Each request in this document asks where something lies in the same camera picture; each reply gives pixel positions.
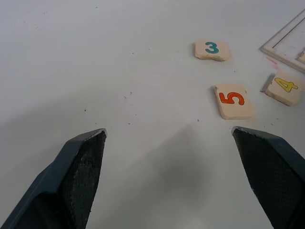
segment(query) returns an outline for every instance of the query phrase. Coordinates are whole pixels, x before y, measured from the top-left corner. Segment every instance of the pink mark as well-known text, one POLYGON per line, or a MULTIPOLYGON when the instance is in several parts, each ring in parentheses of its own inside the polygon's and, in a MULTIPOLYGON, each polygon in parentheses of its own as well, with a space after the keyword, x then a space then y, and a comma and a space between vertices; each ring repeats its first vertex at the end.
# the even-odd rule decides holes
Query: pink mark
POLYGON ((270 59, 269 57, 266 56, 266 58, 267 58, 268 60, 270 60, 272 63, 277 64, 277 62, 275 62, 274 60, 270 59))
POLYGON ((278 72, 281 70, 280 66, 278 66, 278 65, 274 65, 273 67, 274 67, 274 69, 276 69, 278 72))
POLYGON ((280 66, 278 65, 277 62, 275 62, 274 60, 272 60, 271 58, 269 58, 267 56, 266 56, 266 58, 273 63, 273 67, 274 67, 275 70, 277 70, 278 72, 281 70, 281 68, 280 68, 280 66))

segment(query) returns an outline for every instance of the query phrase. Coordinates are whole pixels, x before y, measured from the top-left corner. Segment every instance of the yellow number 4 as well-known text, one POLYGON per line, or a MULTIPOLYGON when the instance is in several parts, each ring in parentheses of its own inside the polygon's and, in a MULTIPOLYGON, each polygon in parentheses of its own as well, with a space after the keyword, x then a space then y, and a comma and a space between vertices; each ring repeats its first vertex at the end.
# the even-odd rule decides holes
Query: yellow number 4
POLYGON ((274 80, 287 92, 291 92, 291 89, 293 88, 298 88, 293 82, 287 82, 286 80, 282 80, 280 78, 275 78, 274 80))

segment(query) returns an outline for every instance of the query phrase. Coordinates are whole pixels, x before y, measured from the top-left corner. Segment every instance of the number 5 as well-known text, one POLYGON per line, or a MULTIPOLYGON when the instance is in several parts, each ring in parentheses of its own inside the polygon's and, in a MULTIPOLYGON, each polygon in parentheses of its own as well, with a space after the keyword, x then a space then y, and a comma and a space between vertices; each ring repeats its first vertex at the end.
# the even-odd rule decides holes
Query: number 5
POLYGON ((220 101, 224 104, 234 104, 234 100, 233 100, 233 97, 237 97, 239 98, 239 105, 244 105, 244 98, 241 94, 237 93, 237 92, 230 92, 228 94, 228 99, 226 99, 224 97, 224 94, 223 93, 219 93, 219 98, 220 98, 220 101))

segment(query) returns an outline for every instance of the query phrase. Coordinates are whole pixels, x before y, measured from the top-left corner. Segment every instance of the white table surface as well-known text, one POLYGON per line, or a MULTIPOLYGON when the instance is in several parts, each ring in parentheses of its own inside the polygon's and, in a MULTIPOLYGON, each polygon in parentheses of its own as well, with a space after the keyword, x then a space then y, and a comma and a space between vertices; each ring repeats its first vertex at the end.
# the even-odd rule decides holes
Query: white table surface
POLYGON ((305 156, 305 98, 288 107, 260 92, 276 70, 258 50, 304 8, 304 0, 1 1, 0 224, 67 140, 106 128, 88 229, 271 229, 231 128, 279 135, 305 156), (196 59, 193 43, 205 38, 226 41, 234 59, 196 59), (218 83, 243 83, 254 119, 223 120, 218 83))

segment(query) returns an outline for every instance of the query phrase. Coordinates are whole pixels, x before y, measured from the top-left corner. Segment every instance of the wooden number tile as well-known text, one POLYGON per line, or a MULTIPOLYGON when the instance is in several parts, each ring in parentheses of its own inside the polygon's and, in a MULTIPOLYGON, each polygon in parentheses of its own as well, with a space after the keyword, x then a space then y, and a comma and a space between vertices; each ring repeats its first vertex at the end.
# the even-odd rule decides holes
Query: wooden number tile
POLYGON ((248 119, 254 116, 253 104, 242 84, 218 84, 215 93, 222 118, 248 119))
POLYGON ((292 106, 299 102, 304 85, 303 80, 285 72, 278 72, 266 88, 265 93, 288 106, 292 106))
POLYGON ((305 63, 305 51, 297 59, 299 62, 305 63))
POLYGON ((199 40, 195 43, 195 57, 201 60, 227 61, 230 56, 229 45, 225 42, 199 40))

